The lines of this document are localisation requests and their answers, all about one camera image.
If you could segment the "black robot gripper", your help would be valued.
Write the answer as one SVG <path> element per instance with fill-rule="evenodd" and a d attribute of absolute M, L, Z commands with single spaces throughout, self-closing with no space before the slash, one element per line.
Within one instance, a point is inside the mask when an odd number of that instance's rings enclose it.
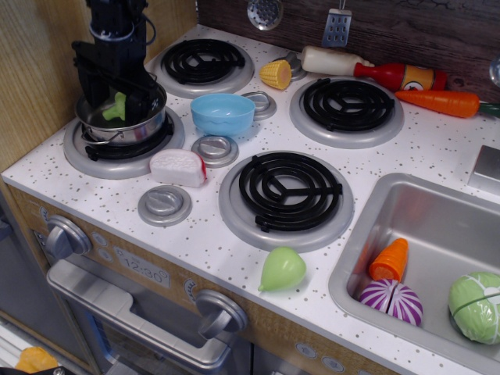
<path fill-rule="evenodd" d="M 145 33 L 94 43 L 74 41 L 75 66 L 87 103 L 97 109 L 109 98 L 109 91 L 122 92 L 125 101 L 125 124 L 143 123 L 150 110 L 151 98 L 157 96 L 157 83 L 145 70 L 148 44 Z"/>

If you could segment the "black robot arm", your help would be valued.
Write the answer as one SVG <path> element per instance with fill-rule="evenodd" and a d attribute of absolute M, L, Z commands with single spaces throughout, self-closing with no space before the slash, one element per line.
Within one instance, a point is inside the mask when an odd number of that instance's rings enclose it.
<path fill-rule="evenodd" d="M 88 1 L 92 43 L 74 41 L 72 49 L 84 97 L 96 109 L 114 89 L 126 96 L 125 124 L 142 122 L 159 99 L 146 71 L 146 1 Z"/>

